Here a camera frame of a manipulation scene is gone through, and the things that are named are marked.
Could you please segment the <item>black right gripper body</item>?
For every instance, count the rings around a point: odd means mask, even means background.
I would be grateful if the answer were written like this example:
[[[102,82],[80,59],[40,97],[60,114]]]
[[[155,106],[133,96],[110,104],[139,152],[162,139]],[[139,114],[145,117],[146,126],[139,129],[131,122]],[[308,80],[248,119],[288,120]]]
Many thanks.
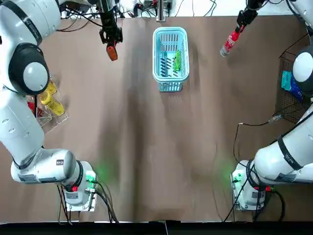
[[[245,9],[238,14],[238,24],[250,24],[258,15],[259,7],[259,0],[247,0]]]

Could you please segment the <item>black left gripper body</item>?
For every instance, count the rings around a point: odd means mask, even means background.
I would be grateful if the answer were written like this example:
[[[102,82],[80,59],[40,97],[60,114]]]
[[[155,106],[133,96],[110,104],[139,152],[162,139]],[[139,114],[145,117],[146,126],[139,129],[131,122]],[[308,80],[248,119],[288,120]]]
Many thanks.
[[[119,5],[120,0],[100,0],[99,11],[102,27],[104,29],[117,28],[115,19],[115,10]]]

